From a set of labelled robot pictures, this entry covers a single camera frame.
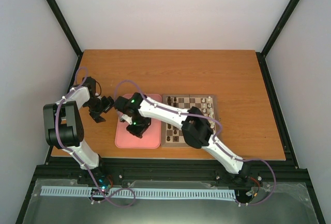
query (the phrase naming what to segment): gray floor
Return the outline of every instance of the gray floor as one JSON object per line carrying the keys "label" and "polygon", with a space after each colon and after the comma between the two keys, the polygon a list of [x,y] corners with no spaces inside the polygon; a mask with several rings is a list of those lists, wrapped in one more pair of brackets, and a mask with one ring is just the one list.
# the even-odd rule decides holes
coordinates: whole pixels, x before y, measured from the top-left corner
{"label": "gray floor", "polygon": [[[262,190],[260,198],[266,194]],[[24,223],[318,223],[307,196],[302,184],[279,186],[268,201],[248,207],[217,200],[137,200],[132,207],[118,208],[106,202],[91,205],[88,198],[38,196],[32,198]]]}

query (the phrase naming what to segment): wooden surface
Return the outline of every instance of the wooden surface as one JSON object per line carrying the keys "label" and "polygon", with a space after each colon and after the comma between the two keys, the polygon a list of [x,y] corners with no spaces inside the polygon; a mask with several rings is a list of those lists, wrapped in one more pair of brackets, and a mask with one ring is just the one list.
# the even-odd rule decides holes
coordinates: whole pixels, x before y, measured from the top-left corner
{"label": "wooden surface", "polygon": [[[217,95],[223,125],[223,142],[244,158],[285,160],[267,92],[254,51],[242,50],[86,50],[86,66],[102,86],[102,95],[112,96],[116,85],[134,80],[151,94]],[[119,95],[136,89],[124,83]],[[80,110],[85,140],[101,157],[210,159],[204,150],[190,147],[121,149],[114,143],[117,115],[96,124],[88,109]],[[53,149],[52,156],[68,156]]]}

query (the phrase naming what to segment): white slotted strip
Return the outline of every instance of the white slotted strip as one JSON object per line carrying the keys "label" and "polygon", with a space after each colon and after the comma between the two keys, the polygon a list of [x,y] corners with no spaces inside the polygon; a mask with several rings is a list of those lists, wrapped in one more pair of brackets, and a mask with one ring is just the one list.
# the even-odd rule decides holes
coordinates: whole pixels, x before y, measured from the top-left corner
{"label": "white slotted strip", "polygon": [[[112,188],[106,196],[120,188]],[[71,187],[71,186],[42,186],[41,196],[63,196],[63,197],[90,197],[96,188],[92,187]],[[137,199],[155,200],[225,200],[235,199],[234,190],[229,189],[133,189]],[[94,197],[102,197],[97,192]],[[128,190],[117,192],[113,198],[133,198]]]}

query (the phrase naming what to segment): transparent plastic sheet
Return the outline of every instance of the transparent plastic sheet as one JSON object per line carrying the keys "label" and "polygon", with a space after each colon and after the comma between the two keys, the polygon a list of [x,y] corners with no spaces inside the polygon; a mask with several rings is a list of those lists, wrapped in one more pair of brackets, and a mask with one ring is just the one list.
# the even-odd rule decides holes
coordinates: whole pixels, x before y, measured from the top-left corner
{"label": "transparent plastic sheet", "polygon": [[[318,223],[303,183],[278,183],[274,195],[258,206],[238,207],[235,202],[218,200],[137,200],[129,208],[106,202],[91,205],[81,197],[41,197],[42,185],[87,186],[75,180],[38,180],[23,223]],[[216,189],[200,182],[136,181],[130,187]],[[272,184],[263,184],[254,202],[271,189]]]}

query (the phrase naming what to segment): pink mat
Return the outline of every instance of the pink mat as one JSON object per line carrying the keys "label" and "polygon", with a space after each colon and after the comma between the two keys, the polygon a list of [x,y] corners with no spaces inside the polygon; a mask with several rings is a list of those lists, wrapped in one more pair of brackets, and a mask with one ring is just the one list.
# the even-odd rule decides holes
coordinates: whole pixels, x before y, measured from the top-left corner
{"label": "pink mat", "polygon": [[[133,94],[126,94],[123,97],[131,98]],[[156,94],[147,94],[153,100],[162,102],[162,97]],[[117,121],[117,129],[115,136],[115,145],[118,148],[158,148],[161,144],[161,121],[152,119],[152,123],[149,128],[143,133],[143,137],[139,139],[138,137],[130,134],[126,127],[127,122]]]}

